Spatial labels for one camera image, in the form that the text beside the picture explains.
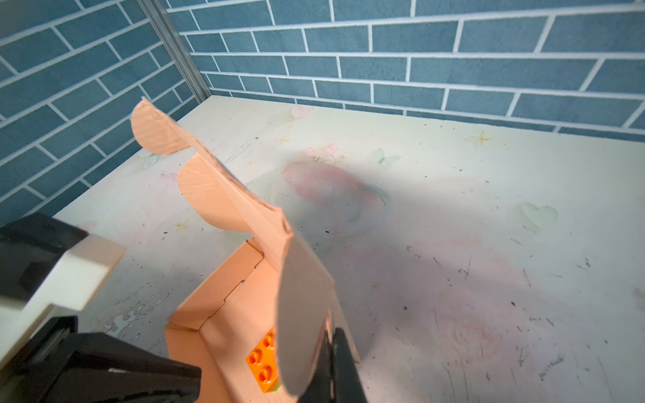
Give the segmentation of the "small orange tag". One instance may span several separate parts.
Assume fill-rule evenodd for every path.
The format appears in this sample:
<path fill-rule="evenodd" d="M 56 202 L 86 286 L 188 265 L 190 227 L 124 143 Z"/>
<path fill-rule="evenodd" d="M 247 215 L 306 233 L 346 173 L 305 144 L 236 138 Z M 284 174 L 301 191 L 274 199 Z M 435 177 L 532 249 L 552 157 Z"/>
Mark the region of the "small orange tag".
<path fill-rule="evenodd" d="M 258 342 L 246 358 L 251 373 L 263 393 L 277 391 L 282 385 L 276 362 L 275 332 L 269 332 Z"/>

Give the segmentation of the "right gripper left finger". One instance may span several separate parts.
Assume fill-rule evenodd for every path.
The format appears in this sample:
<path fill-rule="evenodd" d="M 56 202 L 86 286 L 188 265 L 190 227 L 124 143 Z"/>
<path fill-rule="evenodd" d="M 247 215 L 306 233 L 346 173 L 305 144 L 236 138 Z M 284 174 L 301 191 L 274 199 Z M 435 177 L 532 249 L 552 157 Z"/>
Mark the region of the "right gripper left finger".
<path fill-rule="evenodd" d="M 332 398 L 332 348 L 329 336 L 322 336 L 322 344 L 317 356 L 317 364 L 311 382 L 298 398 L 298 403 L 331 403 Z"/>

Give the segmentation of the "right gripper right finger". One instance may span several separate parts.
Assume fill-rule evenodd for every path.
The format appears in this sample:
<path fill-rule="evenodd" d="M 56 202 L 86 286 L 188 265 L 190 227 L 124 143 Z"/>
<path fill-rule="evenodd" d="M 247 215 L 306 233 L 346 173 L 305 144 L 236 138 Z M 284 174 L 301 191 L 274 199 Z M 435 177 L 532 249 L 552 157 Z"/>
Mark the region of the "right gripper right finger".
<path fill-rule="evenodd" d="M 335 403 L 367 403 L 344 330 L 337 327 L 332 342 L 332 393 Z"/>

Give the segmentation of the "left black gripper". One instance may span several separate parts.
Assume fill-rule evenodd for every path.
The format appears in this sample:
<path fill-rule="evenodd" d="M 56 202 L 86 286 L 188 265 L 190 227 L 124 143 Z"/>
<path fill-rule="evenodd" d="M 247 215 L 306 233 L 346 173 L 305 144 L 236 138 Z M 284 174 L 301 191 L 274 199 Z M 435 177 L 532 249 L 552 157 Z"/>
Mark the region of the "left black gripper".
<path fill-rule="evenodd" d="M 2 402 L 194 402 L 202 371 L 50 319 L 1 369 Z"/>

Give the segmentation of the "pink cardboard paper box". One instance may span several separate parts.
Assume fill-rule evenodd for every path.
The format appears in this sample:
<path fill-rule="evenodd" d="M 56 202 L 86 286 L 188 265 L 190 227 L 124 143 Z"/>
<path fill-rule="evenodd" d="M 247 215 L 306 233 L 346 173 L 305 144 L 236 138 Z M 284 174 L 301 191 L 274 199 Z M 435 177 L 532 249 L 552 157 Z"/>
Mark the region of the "pink cardboard paper box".
<path fill-rule="evenodd" d="M 346 333 L 359 355 L 334 279 L 280 208 L 249 191 L 196 137 L 147 100 L 131 117 L 137 142 L 168 156 L 191 149 L 177 184 L 209 225 L 248 233 L 242 243 L 170 315 L 165 340 L 172 359 L 202 371 L 201 402 L 297 402 L 309 386 L 323 336 Z M 246 358 L 270 329 L 282 382 L 260 390 Z"/>

